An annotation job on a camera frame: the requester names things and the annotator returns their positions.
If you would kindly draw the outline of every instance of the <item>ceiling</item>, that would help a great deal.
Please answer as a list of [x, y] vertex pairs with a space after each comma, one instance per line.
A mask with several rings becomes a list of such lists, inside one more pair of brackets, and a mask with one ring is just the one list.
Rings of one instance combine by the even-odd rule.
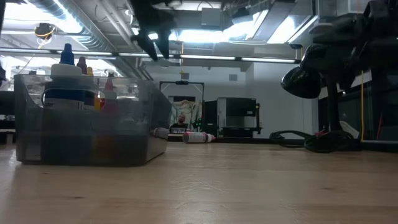
[[[64, 1], [74, 1], [74, 5], [80, 8], [80, 15], [85, 16], [87, 19], [92, 21], [90, 24], [90, 29], [98, 29], [104, 36], [104, 38], [114, 47], [114, 50], [119, 52], [133, 52], [136, 51], [132, 48], [131, 44], [128, 44], [120, 35], [118, 30], [115, 28], [114, 24], [111, 23], [109, 18], [106, 17], [103, 9], [97, 6], [98, 0], [84, 0], [84, 1], [76, 1], [76, 0], [59, 0], [59, 2]], [[118, 10], [118, 14], [122, 17], [124, 23], [127, 26], [130, 26], [131, 16], [128, 13], [128, 5], [126, 0], [111, 0]], [[259, 6], [266, 1], [250, 1], [250, 5], [252, 8], [255, 6]], [[228, 10], [227, 14], [232, 14], [234, 12], [233, 6], [245, 6], [249, 4], [249, 1], [212, 1], [214, 5], [220, 5], [220, 7], [225, 7]], [[186, 7], [187, 9], [193, 9], [198, 2], [189, 2], [187, 1], [186, 5], [180, 6], [181, 9]], [[33, 34], [34, 28], [40, 22], [49, 22], [53, 24], [53, 21], [49, 21], [48, 18], [43, 19], [31, 19], [29, 9], [24, 9], [25, 4], [18, 6], [8, 7], [6, 13], [8, 12], [10, 16], [19, 16], [19, 18], [14, 19], [6, 19], [4, 23], [4, 30], [9, 31], [7, 34], [2, 34], [0, 47], [22, 47], [22, 48], [37, 48], [39, 46], [40, 41], [37, 40], [36, 36]], [[202, 3], [200, 4], [200, 9], [203, 7], [209, 7], [209, 5]], [[184, 26], [191, 27], [192, 29], [197, 28], [198, 22], [201, 19], [200, 11], [192, 11], [192, 10], [177, 10], [176, 12], [176, 20], [179, 20], [181, 24]], [[306, 19], [309, 15], [312, 14], [312, 0], [298, 0], [296, 4], [294, 4], [287, 12], [284, 18], [279, 21], [281, 25], [286, 17], [290, 18], [287, 25], [290, 26], [291, 29], [296, 29], [301, 25], [301, 23]], [[19, 31], [19, 34], [13, 34], [11, 31]], [[274, 58], [295, 58], [299, 57], [300, 54], [296, 54], [296, 51], [291, 49], [287, 44], [268, 44], [266, 41], [261, 39], [258, 33], [263, 33], [267, 31], [267, 27], [259, 28], [259, 31], [253, 37], [252, 40], [239, 40], [239, 41], [228, 41], [228, 42], [217, 42], [217, 43], [189, 43], [184, 42], [181, 43], [179, 41], [170, 41], [170, 51], [184, 54], [192, 54], [192, 55], [227, 55], [227, 56], [243, 56], [243, 57], [274, 57]], [[58, 35], [54, 35], [51, 39], [51, 42], [44, 45], [44, 49], [63, 49], [64, 43], [71, 43], [74, 50], [87, 50], [87, 47], [76, 41], [76, 37], [70, 37], [61, 31], [61, 29], [57, 30]], [[279, 30], [279, 33], [284, 35], [284, 30]], [[181, 34], [181, 29], [175, 31], [176, 35]], [[310, 44], [310, 38], [308, 34], [303, 33], [299, 36], [295, 41], [295, 43], [300, 43], [304, 46]], [[136, 66], [136, 61], [127, 59], [126, 62], [134, 67]], [[144, 60], [144, 68], [150, 73], [150, 71], [156, 71], [162, 73], [162, 67], [179, 67], [183, 65], [184, 67], [230, 67], [230, 68], [239, 68], [241, 72], [245, 72], [249, 66], [249, 62], [224, 62], [224, 61], [216, 61], [216, 60], [170, 60], [169, 62], [153, 62], [151, 60]]]

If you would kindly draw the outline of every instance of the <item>blue bottle cap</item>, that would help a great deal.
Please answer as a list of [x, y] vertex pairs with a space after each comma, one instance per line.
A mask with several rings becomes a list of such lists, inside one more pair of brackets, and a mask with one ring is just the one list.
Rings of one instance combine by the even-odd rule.
[[72, 53], [71, 44], [65, 44], [65, 46], [63, 47], [60, 63], [67, 65], [75, 65], [75, 55]]

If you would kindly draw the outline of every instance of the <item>clear plastic bin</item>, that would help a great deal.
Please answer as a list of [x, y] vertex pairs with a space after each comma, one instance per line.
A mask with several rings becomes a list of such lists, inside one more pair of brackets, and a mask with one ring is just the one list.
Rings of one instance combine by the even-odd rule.
[[[172, 105], [149, 81], [15, 75], [14, 85], [18, 161], [141, 166], [166, 150]], [[84, 106], [49, 107], [49, 96], [61, 92], [84, 93]]]

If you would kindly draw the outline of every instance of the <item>glue bottle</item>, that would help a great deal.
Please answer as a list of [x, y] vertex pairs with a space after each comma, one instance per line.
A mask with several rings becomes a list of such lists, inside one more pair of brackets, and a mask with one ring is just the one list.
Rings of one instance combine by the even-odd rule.
[[182, 136], [182, 141], [184, 143], [207, 143], [215, 140], [216, 138], [211, 134], [207, 133], [192, 133], [186, 132]]

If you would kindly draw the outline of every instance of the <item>wooden table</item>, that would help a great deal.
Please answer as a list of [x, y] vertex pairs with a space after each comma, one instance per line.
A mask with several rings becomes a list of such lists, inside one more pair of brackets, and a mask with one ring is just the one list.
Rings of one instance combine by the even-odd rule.
[[0, 223], [398, 223], [398, 155], [170, 142], [144, 167], [26, 166], [0, 150]]

